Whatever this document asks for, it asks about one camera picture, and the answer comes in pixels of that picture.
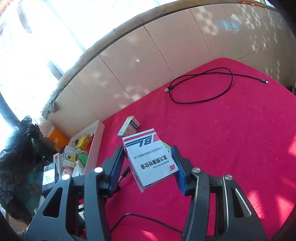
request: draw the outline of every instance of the red carpet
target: red carpet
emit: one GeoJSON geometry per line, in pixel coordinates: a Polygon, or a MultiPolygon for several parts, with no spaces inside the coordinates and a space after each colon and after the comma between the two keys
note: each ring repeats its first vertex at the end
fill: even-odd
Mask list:
{"type": "MultiPolygon", "coordinates": [[[[125,119],[134,115],[140,131],[154,128],[161,140],[176,145],[182,156],[209,175],[231,174],[254,206],[269,238],[281,227],[296,203],[296,101],[283,86],[242,63],[221,58],[190,74],[216,67],[269,81],[234,76],[223,96],[205,103],[174,104],[168,93],[157,90],[104,121],[105,131],[98,166],[111,157],[125,119]]],[[[230,76],[213,74],[188,80],[173,90],[179,101],[196,101],[219,94],[230,76]]],[[[110,228],[125,213],[146,215],[183,229],[189,197],[182,196],[174,177],[141,193],[132,174],[121,191],[106,203],[110,228]]],[[[209,223],[212,234],[214,221],[209,223]]],[[[117,240],[179,240],[181,235],[138,217],[126,217],[113,231],[117,240]]]]}

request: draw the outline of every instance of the red tablecloth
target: red tablecloth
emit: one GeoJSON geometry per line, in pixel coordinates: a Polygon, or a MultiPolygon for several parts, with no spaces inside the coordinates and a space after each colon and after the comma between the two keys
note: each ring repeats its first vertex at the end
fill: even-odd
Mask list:
{"type": "MultiPolygon", "coordinates": [[[[221,58],[189,72],[227,67],[233,73],[269,81],[234,77],[223,96],[205,103],[174,104],[164,85],[104,121],[98,166],[111,157],[122,140],[117,136],[125,119],[134,115],[140,131],[154,128],[160,139],[176,145],[182,156],[209,175],[231,174],[249,198],[269,238],[284,223],[296,203],[296,101],[283,86],[265,74],[231,59],[221,58]]],[[[219,94],[228,75],[204,75],[173,90],[179,101],[219,94]]],[[[106,203],[109,226],[125,213],[146,215],[183,229],[189,197],[178,190],[173,176],[141,193],[130,173],[121,191],[106,203]]],[[[208,233],[213,233],[210,219],[208,233]]],[[[179,240],[181,235],[154,222],[126,217],[112,233],[117,240],[179,240]]]]}

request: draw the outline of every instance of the bl logo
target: bl logo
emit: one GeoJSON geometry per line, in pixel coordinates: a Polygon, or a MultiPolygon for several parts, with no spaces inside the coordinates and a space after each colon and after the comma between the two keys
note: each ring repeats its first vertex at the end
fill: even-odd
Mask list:
{"type": "Polygon", "coordinates": [[[129,142],[128,144],[126,144],[126,147],[133,146],[136,144],[140,144],[139,147],[141,147],[143,145],[143,143],[144,143],[144,145],[148,145],[151,143],[151,141],[152,141],[152,135],[132,141],[132,142],[129,142]]]}

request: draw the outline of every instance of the black cable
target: black cable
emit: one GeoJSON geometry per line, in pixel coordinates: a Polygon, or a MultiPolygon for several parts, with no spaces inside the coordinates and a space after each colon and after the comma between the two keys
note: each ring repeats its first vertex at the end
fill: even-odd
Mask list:
{"type": "Polygon", "coordinates": [[[206,102],[206,101],[210,101],[210,100],[216,99],[216,98],[218,98],[218,97],[224,95],[224,94],[230,89],[230,87],[231,87],[231,85],[232,85],[232,82],[233,82],[233,76],[247,77],[247,78],[251,78],[251,79],[259,80],[259,81],[261,81],[261,82],[263,82],[263,83],[268,84],[268,81],[266,81],[266,80],[259,79],[259,78],[256,78],[256,77],[253,77],[253,76],[249,76],[249,75],[244,75],[244,74],[233,74],[233,73],[231,72],[230,69],[228,69],[228,68],[226,68],[226,67],[219,67],[219,68],[214,68],[214,69],[210,69],[210,70],[204,71],[204,72],[202,72],[202,73],[200,73],[200,74],[186,74],[186,75],[182,75],[182,76],[180,76],[180,77],[178,77],[178,78],[175,78],[175,79],[170,83],[170,85],[169,85],[167,88],[165,88],[165,92],[168,92],[168,93],[169,93],[169,95],[170,95],[170,99],[171,99],[174,103],[176,103],[176,104],[195,104],[195,103],[206,102]],[[229,73],[224,73],[224,72],[210,72],[210,71],[213,71],[213,70],[216,70],[216,69],[226,69],[226,70],[229,71],[229,73]],[[208,99],[204,99],[204,100],[198,100],[198,101],[193,101],[193,102],[178,102],[178,101],[175,101],[175,100],[173,99],[173,97],[172,97],[170,91],[171,91],[174,87],[176,87],[177,85],[183,83],[183,82],[186,81],[186,80],[189,80],[189,79],[192,79],[192,78],[195,78],[195,77],[197,77],[197,76],[204,75],[204,74],[227,74],[227,75],[231,75],[231,81],[230,81],[230,84],[229,84],[229,86],[227,87],[226,90],[224,90],[222,93],[220,93],[219,95],[216,95],[216,96],[214,96],[214,97],[212,97],[212,98],[208,98],[208,99]],[[186,78],[186,79],[184,79],[184,80],[181,80],[180,82],[176,83],[175,85],[172,85],[177,79],[180,79],[180,78],[182,78],[182,77],[189,77],[189,78],[186,78]]]}
{"type": "Polygon", "coordinates": [[[156,222],[156,223],[158,223],[158,224],[160,224],[160,225],[162,225],[162,226],[165,226],[166,228],[168,228],[168,229],[171,229],[171,230],[173,230],[173,231],[175,231],[175,232],[177,232],[177,233],[180,233],[180,234],[182,234],[183,233],[183,231],[181,231],[181,230],[179,230],[179,229],[176,229],[176,228],[174,228],[174,227],[172,227],[172,226],[170,226],[170,225],[167,225],[167,224],[165,224],[165,223],[163,223],[163,222],[161,222],[161,221],[158,221],[158,220],[156,220],[156,219],[154,219],[154,218],[150,218],[150,217],[146,217],[146,216],[143,216],[143,215],[139,215],[139,214],[135,214],[135,213],[126,213],[125,215],[123,215],[118,221],[117,221],[117,223],[110,229],[110,233],[112,233],[112,231],[117,227],[117,225],[126,217],[126,216],[135,216],[135,217],[139,217],[139,218],[144,218],[144,219],[148,219],[148,220],[150,220],[150,221],[153,221],[153,222],[156,222]]]}

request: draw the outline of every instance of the yellow box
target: yellow box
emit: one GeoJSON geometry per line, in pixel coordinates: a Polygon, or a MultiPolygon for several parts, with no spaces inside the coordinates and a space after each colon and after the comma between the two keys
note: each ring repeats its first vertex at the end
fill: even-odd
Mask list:
{"type": "Polygon", "coordinates": [[[75,150],[82,150],[82,151],[84,151],[86,148],[87,148],[87,146],[89,145],[89,142],[91,141],[91,135],[90,134],[84,134],[81,138],[80,138],[80,140],[79,140],[79,142],[77,143],[77,145],[76,145],[76,147],[75,147],[75,150]]]}

